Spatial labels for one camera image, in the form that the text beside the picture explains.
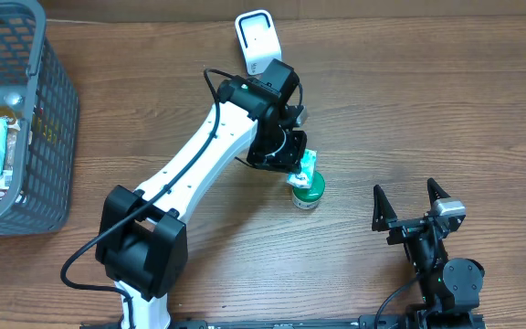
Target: silver metal part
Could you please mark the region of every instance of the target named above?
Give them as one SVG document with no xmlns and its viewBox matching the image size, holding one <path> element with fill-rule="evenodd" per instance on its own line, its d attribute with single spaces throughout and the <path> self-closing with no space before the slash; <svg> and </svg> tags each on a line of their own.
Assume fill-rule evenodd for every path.
<svg viewBox="0 0 526 329">
<path fill-rule="evenodd" d="M 306 105 L 301 106 L 303 106 L 303 110 L 301 111 L 300 116 L 298 116 L 298 119 L 296 119 L 296 127 L 303 126 L 306 120 L 308 120 L 308 108 L 306 107 Z"/>
<path fill-rule="evenodd" d="M 284 131 L 283 132 L 283 143 L 281 144 L 281 146 L 279 147 L 279 149 L 273 151 L 272 153 L 270 154 L 265 154 L 265 157 L 269 157 L 269 156 L 275 156 L 275 154 L 279 151 L 281 151 L 281 149 L 283 148 L 283 146 L 285 146 L 285 141 L 288 139 L 288 136 L 285 134 Z"/>
<path fill-rule="evenodd" d="M 466 206 L 455 197 L 446 197 L 436 200 L 431 207 L 434 216 L 458 217 L 466 215 Z"/>
<path fill-rule="evenodd" d="M 12 91 L 4 96 L 4 101 L 7 105 L 13 108 L 24 101 L 24 97 L 18 92 Z"/>
</svg>

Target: white bracket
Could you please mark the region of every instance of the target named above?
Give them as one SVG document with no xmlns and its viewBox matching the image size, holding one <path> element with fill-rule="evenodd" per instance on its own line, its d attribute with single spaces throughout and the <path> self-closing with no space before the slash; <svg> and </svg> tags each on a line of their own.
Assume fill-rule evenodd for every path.
<svg viewBox="0 0 526 329">
<path fill-rule="evenodd" d="M 240 15 L 235 20 L 235 29 L 249 75 L 263 73 L 273 59 L 281 60 L 278 34 L 267 10 Z"/>
<path fill-rule="evenodd" d="M 133 304 L 133 322 L 137 329 L 167 329 L 170 326 L 172 319 L 168 313 L 168 295 L 165 294 L 162 298 L 152 298 L 146 301 L 142 295 L 129 284 L 123 281 L 116 281 L 115 286 L 123 289 L 131 296 Z M 123 321 L 121 321 L 121 329 L 129 329 L 129 304 L 125 302 L 122 296 L 123 303 Z"/>
</svg>

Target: gray plastic basket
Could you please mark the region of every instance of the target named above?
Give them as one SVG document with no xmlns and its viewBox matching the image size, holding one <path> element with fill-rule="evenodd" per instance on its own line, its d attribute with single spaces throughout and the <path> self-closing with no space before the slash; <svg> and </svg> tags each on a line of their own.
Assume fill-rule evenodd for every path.
<svg viewBox="0 0 526 329">
<path fill-rule="evenodd" d="M 0 103 L 10 91 L 23 94 L 24 106 L 12 183 L 0 200 L 0 235 L 58 230 L 70 207 L 79 97 L 35 0 L 0 1 Z"/>
</svg>

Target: wooden table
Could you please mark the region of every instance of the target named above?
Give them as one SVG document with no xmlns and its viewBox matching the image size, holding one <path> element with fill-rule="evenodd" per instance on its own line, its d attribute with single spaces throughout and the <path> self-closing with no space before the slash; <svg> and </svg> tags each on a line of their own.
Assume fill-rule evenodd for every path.
<svg viewBox="0 0 526 329">
<path fill-rule="evenodd" d="M 309 148 L 326 194 L 291 204 L 284 175 L 231 164 L 190 221 L 174 318 L 350 318 L 375 313 L 412 275 L 401 246 L 372 232 L 372 188 L 400 218 L 428 210 L 433 176 L 468 217 L 450 257 L 487 276 L 489 328 L 526 327 L 526 16 L 277 22 L 304 86 Z M 244 72 L 231 22 L 51 26 L 82 101 L 71 217 L 57 234 L 0 238 L 0 328 L 116 321 L 113 293 L 65 287 L 65 259 L 97 234 L 105 196 L 135 188 L 203 121 L 205 67 Z M 86 254 L 77 282 L 112 284 Z M 418 291 L 394 300 L 402 312 Z"/>
</svg>

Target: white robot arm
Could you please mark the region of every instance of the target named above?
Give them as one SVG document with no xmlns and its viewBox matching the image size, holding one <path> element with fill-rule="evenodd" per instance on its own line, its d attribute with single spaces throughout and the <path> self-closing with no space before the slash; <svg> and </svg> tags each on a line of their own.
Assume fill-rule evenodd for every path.
<svg viewBox="0 0 526 329">
<path fill-rule="evenodd" d="M 208 117 L 196 134 L 180 152 L 162 170 L 152 178 L 141 183 L 137 190 L 145 191 L 143 199 L 150 200 L 160 192 L 163 185 L 172 180 L 205 143 L 215 123 L 216 109 L 213 105 Z M 178 220 L 187 224 L 198 201 L 215 182 L 225 167 L 243 151 L 248 150 L 257 135 L 257 121 L 247 117 L 248 113 L 231 103 L 220 104 L 220 123 L 216 138 L 182 176 L 169 194 L 162 196 L 154 205 L 164 212 L 175 208 L 179 212 Z M 140 292 L 123 281 L 115 286 L 125 290 L 132 297 L 134 323 L 137 329 L 166 329 L 170 325 L 167 311 L 167 294 L 161 298 L 146 301 Z M 129 304 L 123 300 L 123 320 L 121 328 L 129 328 Z"/>
<path fill-rule="evenodd" d="M 247 161 L 257 169 L 282 173 L 300 170 L 307 138 L 305 132 L 293 128 L 303 124 L 307 113 L 301 97 L 299 106 L 287 104 L 300 86 L 293 68 L 273 60 L 259 80 L 214 72 L 230 79 L 214 91 L 205 74 L 215 104 L 195 135 L 135 191 L 117 186 L 110 192 L 99 236 L 77 251 L 62 269 L 62 281 L 72 288 L 92 287 L 123 295 L 124 315 L 115 328 L 166 329 L 170 325 L 167 293 L 188 259 L 186 223 L 202 196 L 237 155 L 248 150 Z M 136 220 L 150 221 L 153 230 Z M 76 284 L 66 276 L 69 265 L 95 243 L 95 257 L 115 281 L 116 289 Z"/>
</svg>

